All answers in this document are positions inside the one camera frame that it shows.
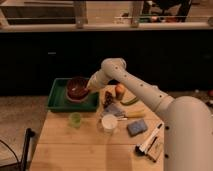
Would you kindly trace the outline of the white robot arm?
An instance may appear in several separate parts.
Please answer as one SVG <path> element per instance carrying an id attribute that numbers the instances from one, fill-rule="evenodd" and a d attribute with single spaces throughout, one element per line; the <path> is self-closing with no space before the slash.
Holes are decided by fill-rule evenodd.
<path id="1" fill-rule="evenodd" d="M 213 117 L 191 96 L 173 98 L 126 71 L 122 58 L 107 58 L 87 84 L 91 92 L 117 80 L 164 122 L 164 171 L 213 171 Z"/>

